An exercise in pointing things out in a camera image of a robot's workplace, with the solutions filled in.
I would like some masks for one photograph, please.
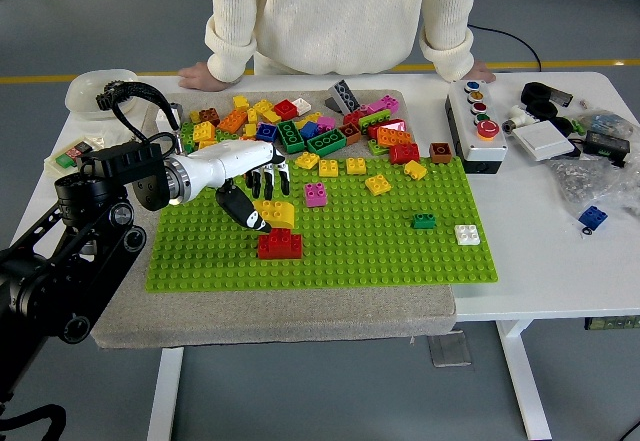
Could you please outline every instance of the table leg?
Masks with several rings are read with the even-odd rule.
[[[171,441],[183,353],[184,348],[162,350],[147,441]]]
[[[502,350],[507,360],[511,382],[518,399],[520,413],[527,438],[531,440],[551,439],[549,424],[544,415],[542,401],[533,379],[529,359],[522,343],[520,333],[531,324],[532,319],[517,321],[496,321]]]

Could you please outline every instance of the green lego baseplate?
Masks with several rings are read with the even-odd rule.
[[[295,206],[295,234],[302,234],[299,260],[261,260],[262,233],[241,228],[207,189],[185,205],[164,208],[151,254],[149,292],[239,291],[341,287],[416,286],[496,282],[498,276],[471,188],[459,158],[432,164],[414,181],[402,165],[367,159],[366,175],[321,178],[317,169],[289,163],[291,194],[276,187],[274,200]],[[373,196],[365,186],[382,174],[390,192]],[[242,178],[236,180],[244,187]],[[322,182],[328,204],[307,208],[303,187]],[[414,229],[419,213],[435,216],[433,229]],[[454,226],[475,224],[479,245],[457,244]]]

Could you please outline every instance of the gray floor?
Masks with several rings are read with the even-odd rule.
[[[636,59],[639,7],[640,0],[476,0],[471,22],[523,38],[544,61]],[[210,8],[210,0],[0,0],[0,78],[176,71],[206,58]],[[474,51],[487,62],[533,61],[520,43],[493,33],[476,31]],[[422,62],[415,52],[407,60]],[[640,118],[640,67],[575,69],[607,75]],[[66,119],[67,86],[0,84],[0,246],[10,243]],[[582,325],[536,321],[525,331],[542,402],[555,439],[617,440],[640,419],[640,330]],[[424,338],[187,349],[174,439],[526,439],[494,325],[462,327],[474,360],[468,368],[434,368]],[[68,411],[62,439],[146,439],[159,357],[51,340],[7,415],[58,403]],[[9,439],[39,439],[43,424]],[[640,440],[640,431],[627,439]]]

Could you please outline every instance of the robotic arm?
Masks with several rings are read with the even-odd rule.
[[[175,153],[176,133],[147,139],[126,120],[118,103],[131,95],[158,104],[177,132],[171,107],[155,88],[143,83],[105,87],[99,105],[113,109],[141,142],[83,155],[78,173],[55,182],[58,202],[10,248],[0,251],[0,415],[49,336],[69,344],[88,336],[144,248],[146,233],[133,224],[125,185],[131,184],[142,206],[151,211],[191,201],[205,187],[217,188],[216,200],[231,218],[264,232],[271,227],[233,178],[246,173],[258,197],[263,169],[265,197],[271,199],[275,165],[282,192],[289,194],[288,166],[270,143],[229,140],[188,156]],[[171,139],[166,153],[153,142],[160,137]],[[47,259],[34,247],[59,221],[65,231]],[[0,433],[46,417],[52,425],[44,439],[57,440],[65,421],[64,410],[54,405],[0,419]]]

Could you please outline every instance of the yellow floor line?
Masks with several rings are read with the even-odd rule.
[[[538,69],[535,61],[507,61],[499,63],[487,63],[493,71],[504,69]],[[593,68],[593,67],[619,67],[640,66],[640,59],[583,59],[576,61],[543,61],[542,69],[561,68]],[[394,73],[412,71],[434,71],[433,64],[400,64],[390,71]],[[138,76],[175,76],[176,71],[154,71],[137,73]],[[253,74],[252,69],[247,69],[245,74]],[[69,83],[77,74],[62,74],[51,76],[0,76],[0,84],[38,84],[38,83]]]

